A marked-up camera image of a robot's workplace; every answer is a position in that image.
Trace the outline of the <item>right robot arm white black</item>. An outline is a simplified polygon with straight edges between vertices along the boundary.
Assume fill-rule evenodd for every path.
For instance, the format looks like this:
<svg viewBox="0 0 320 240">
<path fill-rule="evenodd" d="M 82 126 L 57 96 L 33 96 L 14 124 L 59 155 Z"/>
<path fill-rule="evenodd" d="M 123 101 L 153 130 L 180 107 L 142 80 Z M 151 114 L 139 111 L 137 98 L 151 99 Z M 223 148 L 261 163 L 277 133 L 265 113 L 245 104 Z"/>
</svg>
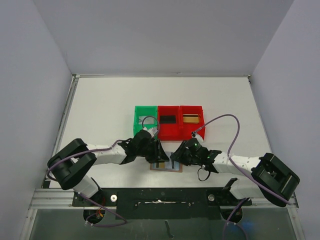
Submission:
<svg viewBox="0 0 320 240">
<path fill-rule="evenodd" d="M 243 198 L 265 197 L 270 203 L 285 207 L 300 183 L 300 178 L 273 153 L 258 157 L 229 156 L 221 150 L 208 149 L 197 138 L 183 141 L 170 158 L 185 166 L 197 165 L 210 173 L 244 176 L 258 189 L 239 183 L 222 192 L 230 205 Z"/>
</svg>

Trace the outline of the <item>brown leather card holder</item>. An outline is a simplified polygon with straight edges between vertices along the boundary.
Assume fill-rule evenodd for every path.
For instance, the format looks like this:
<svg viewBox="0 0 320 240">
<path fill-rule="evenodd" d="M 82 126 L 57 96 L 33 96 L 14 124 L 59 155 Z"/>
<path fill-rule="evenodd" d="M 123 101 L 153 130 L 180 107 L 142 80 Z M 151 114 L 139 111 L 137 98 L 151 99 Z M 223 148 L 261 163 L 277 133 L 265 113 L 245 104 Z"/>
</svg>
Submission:
<svg viewBox="0 0 320 240">
<path fill-rule="evenodd" d="M 182 173 L 183 172 L 183 165 L 179 162 L 169 160 L 165 163 L 165 169 L 158 169 L 155 168 L 156 163 L 150 164 L 151 171 L 163 171 L 163 172 L 174 172 L 174 173 Z"/>
</svg>

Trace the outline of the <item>black card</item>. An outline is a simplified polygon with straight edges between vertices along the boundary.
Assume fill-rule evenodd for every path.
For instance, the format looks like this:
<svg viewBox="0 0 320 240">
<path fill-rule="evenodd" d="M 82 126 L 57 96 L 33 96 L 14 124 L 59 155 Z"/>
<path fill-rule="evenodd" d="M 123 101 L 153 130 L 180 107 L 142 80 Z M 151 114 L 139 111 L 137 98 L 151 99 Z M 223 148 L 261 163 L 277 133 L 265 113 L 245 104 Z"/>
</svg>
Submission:
<svg viewBox="0 0 320 240">
<path fill-rule="evenodd" d="M 161 115 L 159 117 L 160 124 L 176 124 L 176 116 L 175 115 Z"/>
</svg>

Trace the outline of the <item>silver grey card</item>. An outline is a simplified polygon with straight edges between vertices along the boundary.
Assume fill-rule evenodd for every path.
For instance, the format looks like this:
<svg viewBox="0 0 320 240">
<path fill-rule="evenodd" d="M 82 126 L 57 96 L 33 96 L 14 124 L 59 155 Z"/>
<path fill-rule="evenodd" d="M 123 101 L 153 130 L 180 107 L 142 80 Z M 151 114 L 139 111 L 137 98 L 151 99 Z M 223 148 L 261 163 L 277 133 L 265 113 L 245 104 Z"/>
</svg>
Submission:
<svg viewBox="0 0 320 240">
<path fill-rule="evenodd" d="M 138 124 L 139 125 L 154 125 L 155 119 L 151 116 L 139 116 L 138 117 Z"/>
</svg>

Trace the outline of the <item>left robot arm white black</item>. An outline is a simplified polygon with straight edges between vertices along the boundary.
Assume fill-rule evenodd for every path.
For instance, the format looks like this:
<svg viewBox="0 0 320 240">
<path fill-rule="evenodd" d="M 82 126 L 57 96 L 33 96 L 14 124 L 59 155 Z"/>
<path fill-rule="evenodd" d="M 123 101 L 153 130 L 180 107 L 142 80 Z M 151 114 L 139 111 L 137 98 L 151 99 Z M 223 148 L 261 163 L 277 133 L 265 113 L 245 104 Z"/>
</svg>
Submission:
<svg viewBox="0 0 320 240">
<path fill-rule="evenodd" d="M 87 175 L 95 165 L 125 165 L 137 157 L 148 163 L 163 163 L 170 159 L 165 153 L 159 139 L 158 130 L 143 128 L 132 138 L 118 139 L 111 146 L 93 145 L 76 138 L 56 153 L 47 162 L 46 175 L 58 182 L 63 190 L 74 190 L 83 195 L 88 204 L 100 203 L 102 193 L 98 184 Z"/>
</svg>

